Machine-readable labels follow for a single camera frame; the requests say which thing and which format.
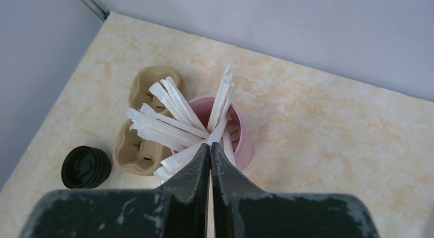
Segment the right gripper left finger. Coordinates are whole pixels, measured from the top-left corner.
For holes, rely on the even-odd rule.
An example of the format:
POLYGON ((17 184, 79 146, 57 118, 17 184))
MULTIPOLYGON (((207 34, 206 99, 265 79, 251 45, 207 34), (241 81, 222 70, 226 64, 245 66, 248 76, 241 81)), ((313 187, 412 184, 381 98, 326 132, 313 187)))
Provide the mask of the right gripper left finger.
POLYGON ((205 237, 210 147, 155 189, 55 190, 20 237, 205 237))

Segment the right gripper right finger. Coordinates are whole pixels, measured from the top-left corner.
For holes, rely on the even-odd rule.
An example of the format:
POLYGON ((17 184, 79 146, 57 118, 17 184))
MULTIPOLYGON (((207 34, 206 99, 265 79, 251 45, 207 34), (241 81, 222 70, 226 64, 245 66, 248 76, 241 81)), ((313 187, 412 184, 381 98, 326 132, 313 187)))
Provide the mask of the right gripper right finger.
POLYGON ((378 237, 369 210, 338 193, 269 193, 210 147, 216 237, 378 237))

